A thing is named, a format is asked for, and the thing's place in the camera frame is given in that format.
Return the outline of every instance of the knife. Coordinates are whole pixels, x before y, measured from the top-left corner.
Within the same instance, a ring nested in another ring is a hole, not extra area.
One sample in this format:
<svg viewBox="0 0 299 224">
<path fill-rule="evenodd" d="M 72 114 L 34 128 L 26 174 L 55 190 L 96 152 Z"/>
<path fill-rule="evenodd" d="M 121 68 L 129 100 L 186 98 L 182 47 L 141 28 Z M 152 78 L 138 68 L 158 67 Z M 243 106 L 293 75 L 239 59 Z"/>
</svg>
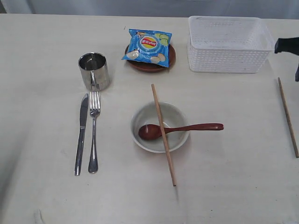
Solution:
<svg viewBox="0 0 299 224">
<path fill-rule="evenodd" d="M 85 96 L 82 99 L 81 108 L 80 108 L 80 134 L 79 134 L 77 156 L 76 156 L 76 163 L 75 163 L 75 176 L 79 176 L 81 173 L 81 163 L 82 163 L 84 134 L 85 134 L 87 114 L 88 114 L 88 94 L 85 94 Z"/>
</svg>

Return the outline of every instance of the basket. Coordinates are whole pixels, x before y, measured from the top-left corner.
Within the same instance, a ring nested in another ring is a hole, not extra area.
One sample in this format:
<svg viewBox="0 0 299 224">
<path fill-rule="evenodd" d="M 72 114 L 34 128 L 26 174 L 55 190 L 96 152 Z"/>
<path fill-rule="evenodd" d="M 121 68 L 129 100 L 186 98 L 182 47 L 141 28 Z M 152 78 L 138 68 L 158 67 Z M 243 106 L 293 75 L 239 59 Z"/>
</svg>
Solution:
<svg viewBox="0 0 299 224">
<path fill-rule="evenodd" d="M 274 50 L 274 40 L 259 18 L 189 17 L 191 71 L 257 73 Z"/>
</svg>

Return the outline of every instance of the stainless steel cup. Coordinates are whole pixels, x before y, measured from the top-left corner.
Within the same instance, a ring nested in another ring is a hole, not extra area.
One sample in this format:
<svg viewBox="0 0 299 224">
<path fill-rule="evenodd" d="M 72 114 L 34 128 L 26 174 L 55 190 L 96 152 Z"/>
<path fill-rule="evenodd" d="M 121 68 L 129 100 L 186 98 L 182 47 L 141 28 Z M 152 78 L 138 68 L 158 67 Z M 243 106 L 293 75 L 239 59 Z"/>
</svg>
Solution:
<svg viewBox="0 0 299 224">
<path fill-rule="evenodd" d="M 107 62 L 102 54 L 85 54 L 80 57 L 78 63 L 83 82 L 89 91 L 101 91 L 109 86 Z"/>
</svg>

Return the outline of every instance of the chopstick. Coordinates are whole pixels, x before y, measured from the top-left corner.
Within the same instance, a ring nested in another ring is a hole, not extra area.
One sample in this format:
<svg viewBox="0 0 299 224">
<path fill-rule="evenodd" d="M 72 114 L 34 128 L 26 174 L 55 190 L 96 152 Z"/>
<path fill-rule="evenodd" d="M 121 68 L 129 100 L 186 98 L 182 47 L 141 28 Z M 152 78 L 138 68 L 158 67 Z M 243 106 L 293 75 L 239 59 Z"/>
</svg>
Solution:
<svg viewBox="0 0 299 224">
<path fill-rule="evenodd" d="M 165 151 L 166 151 L 166 157 L 167 157 L 167 161 L 168 161 L 172 184 L 175 187 L 177 185 L 177 181 L 176 181 L 176 177 L 174 175 L 173 164 L 172 164 L 172 160 L 171 160 L 171 156 L 170 156 L 170 152 L 169 152 L 169 145 L 168 145 L 168 141 L 167 141 L 165 130 L 164 130 L 163 118 L 162 118 L 161 109 L 160 109 L 160 105 L 159 105 L 159 101 L 158 101 L 158 96 L 157 96 L 154 84 L 151 85 L 151 89 L 152 89 L 153 95 L 154 95 L 155 105 L 156 105 L 157 114 L 158 114 L 158 118 L 159 118 L 159 123 L 160 123 L 161 132 L 162 132 L 163 143 L 164 143 L 164 147 L 165 147 Z"/>
<path fill-rule="evenodd" d="M 299 153 L 298 153 L 297 143 L 296 143 L 296 139 L 295 139 L 295 134 L 294 134 L 293 127 L 292 127 L 289 110 L 288 110 L 288 107 L 286 105 L 285 94 L 284 94 L 284 90 L 282 88 L 280 77 L 278 77 L 278 85 L 279 85 L 281 99 L 282 99 L 282 102 L 283 102 L 283 105 L 284 105 L 284 109 L 285 109 L 286 121 L 287 121 L 288 126 L 289 126 L 289 131 L 290 131 L 290 135 L 291 135 L 291 139 L 292 139 L 292 143 L 293 143 L 295 155 L 296 155 L 296 158 L 299 158 Z"/>
</svg>

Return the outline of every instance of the snack bag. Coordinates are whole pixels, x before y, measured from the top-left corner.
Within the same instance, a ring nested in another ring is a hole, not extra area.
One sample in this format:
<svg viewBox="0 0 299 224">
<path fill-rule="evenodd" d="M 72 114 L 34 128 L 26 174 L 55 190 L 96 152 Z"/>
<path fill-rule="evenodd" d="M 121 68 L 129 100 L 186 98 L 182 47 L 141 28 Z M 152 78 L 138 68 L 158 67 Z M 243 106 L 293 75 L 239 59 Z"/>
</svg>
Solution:
<svg viewBox="0 0 299 224">
<path fill-rule="evenodd" d="M 172 34 L 154 30 L 129 29 L 131 42 L 123 60 L 169 67 L 168 45 Z"/>
</svg>

